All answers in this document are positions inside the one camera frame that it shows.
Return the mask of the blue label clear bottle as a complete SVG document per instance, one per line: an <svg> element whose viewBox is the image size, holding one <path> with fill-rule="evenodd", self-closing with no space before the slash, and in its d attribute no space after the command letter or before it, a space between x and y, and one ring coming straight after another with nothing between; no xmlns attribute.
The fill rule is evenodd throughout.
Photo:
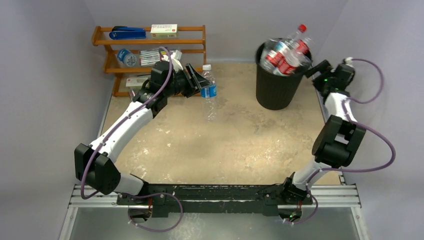
<svg viewBox="0 0 424 240"><path fill-rule="evenodd" d="M211 82L211 85L201 89L200 95L204 99L204 113L208 121L213 121L217 116L217 85L212 72L211 64L202 66L202 76Z"/></svg>

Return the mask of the red label bottle red cap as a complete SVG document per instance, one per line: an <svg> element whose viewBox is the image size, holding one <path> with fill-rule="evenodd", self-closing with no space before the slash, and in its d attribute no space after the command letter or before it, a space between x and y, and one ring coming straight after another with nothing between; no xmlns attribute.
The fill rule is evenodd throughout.
<svg viewBox="0 0 424 240"><path fill-rule="evenodd" d="M297 30L287 36L288 45L293 46L293 44L301 38L302 34L307 31L307 29L306 25L300 24Z"/></svg>

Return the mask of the black ribbed waste bin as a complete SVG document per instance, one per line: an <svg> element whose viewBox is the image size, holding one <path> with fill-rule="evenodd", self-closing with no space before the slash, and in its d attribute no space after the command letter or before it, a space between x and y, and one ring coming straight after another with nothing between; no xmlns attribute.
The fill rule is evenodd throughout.
<svg viewBox="0 0 424 240"><path fill-rule="evenodd" d="M275 75L260 65L264 49L265 44L262 43L255 53L256 100L268 110L282 110L291 103L305 72L311 68L312 64L300 66L289 76Z"/></svg>

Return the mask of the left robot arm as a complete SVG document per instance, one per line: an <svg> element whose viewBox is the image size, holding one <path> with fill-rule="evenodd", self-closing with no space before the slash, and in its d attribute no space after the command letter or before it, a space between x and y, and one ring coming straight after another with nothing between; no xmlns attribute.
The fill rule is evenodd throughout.
<svg viewBox="0 0 424 240"><path fill-rule="evenodd" d="M135 134L168 104L170 97L190 98L211 85L189 63L174 70L169 61L158 61L118 120L90 144L81 143L75 148L75 176L80 181L82 198L90 198L85 194L85 187L90 186L104 195L124 193L138 205L146 203L149 191L143 187L145 181L121 173L115 166L116 160Z"/></svg>

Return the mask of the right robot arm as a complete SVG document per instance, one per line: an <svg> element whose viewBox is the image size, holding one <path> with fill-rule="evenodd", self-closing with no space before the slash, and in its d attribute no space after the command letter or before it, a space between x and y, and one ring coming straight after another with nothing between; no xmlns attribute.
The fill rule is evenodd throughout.
<svg viewBox="0 0 424 240"><path fill-rule="evenodd" d="M280 196L288 204L307 197L310 187L331 169L338 170L351 164L366 130L356 123L346 88L355 76L353 59L344 59L337 67L323 60L304 74L312 81L328 113L324 127L317 136L311 154L313 159L300 171L294 172L283 183Z"/></svg>

